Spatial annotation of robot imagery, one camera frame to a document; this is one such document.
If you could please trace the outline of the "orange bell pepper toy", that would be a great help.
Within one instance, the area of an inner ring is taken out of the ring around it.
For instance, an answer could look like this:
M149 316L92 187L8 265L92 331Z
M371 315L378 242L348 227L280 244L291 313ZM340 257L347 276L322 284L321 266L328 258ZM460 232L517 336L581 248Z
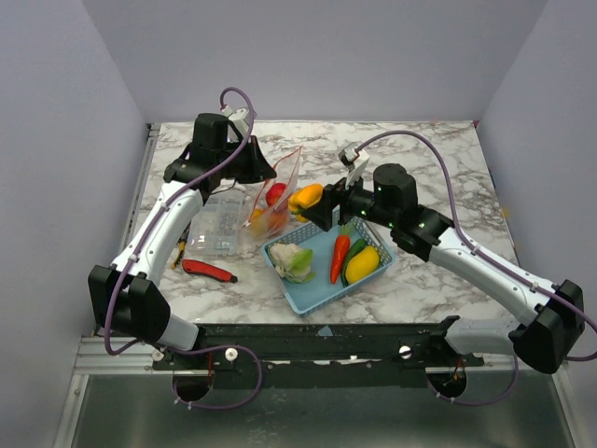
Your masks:
M319 203L323 195L323 186L311 184L293 193L288 200L288 208L293 215L300 215L304 210Z

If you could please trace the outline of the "red apple toy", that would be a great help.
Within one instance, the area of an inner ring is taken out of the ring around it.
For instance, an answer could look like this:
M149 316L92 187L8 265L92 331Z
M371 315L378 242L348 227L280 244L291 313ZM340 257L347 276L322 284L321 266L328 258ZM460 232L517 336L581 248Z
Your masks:
M266 193L266 204L268 207L276 205L278 208L287 207L286 183L276 182Z

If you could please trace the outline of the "clear zip bag orange zipper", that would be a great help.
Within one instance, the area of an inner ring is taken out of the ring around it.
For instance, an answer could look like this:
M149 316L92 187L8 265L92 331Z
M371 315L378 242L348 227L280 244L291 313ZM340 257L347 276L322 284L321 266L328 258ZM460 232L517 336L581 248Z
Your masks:
M298 186L301 156L302 147L284 152L272 165L276 177L260 184L246 200L240 231L242 252L255 250L282 234L293 221L288 200Z

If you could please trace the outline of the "yellow lemon toy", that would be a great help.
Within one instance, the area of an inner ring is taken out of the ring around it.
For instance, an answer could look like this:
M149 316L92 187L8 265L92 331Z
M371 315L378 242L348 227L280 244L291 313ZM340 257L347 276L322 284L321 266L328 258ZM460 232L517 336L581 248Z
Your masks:
M268 230L268 219L263 217L263 209L254 209L249 219L249 231L255 236L263 235Z

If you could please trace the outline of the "orange pumpkin toy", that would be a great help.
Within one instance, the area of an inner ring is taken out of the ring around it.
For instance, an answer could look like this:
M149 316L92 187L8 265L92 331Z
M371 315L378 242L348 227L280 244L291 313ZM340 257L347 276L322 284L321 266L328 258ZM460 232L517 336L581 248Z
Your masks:
M287 225L290 214L287 211L274 211L267 217L267 230L271 234L279 233Z

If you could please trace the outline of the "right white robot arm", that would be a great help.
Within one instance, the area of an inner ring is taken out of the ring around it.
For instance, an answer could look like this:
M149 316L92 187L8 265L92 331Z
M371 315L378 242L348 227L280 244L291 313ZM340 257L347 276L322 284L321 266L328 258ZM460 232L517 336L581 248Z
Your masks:
M384 226L400 249L455 273L510 313L500 319L449 319L428 345L439 365L473 353L515 355L536 371L552 374L584 330L577 315L583 307L577 284L555 285L483 253L454 221L419 204L415 179L397 163L375 169L372 190L364 189L362 181L341 179L296 212L323 231L354 217Z

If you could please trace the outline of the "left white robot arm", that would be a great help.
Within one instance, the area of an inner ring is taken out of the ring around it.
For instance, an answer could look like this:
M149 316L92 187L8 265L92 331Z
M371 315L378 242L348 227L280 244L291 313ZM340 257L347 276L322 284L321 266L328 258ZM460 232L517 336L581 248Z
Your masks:
M249 108L222 107L196 117L192 139L163 175L158 198L123 251L88 277L95 322L145 343L174 348L188 369L206 359L196 325L174 315L159 290L174 246L224 179L255 184L276 176L252 134Z

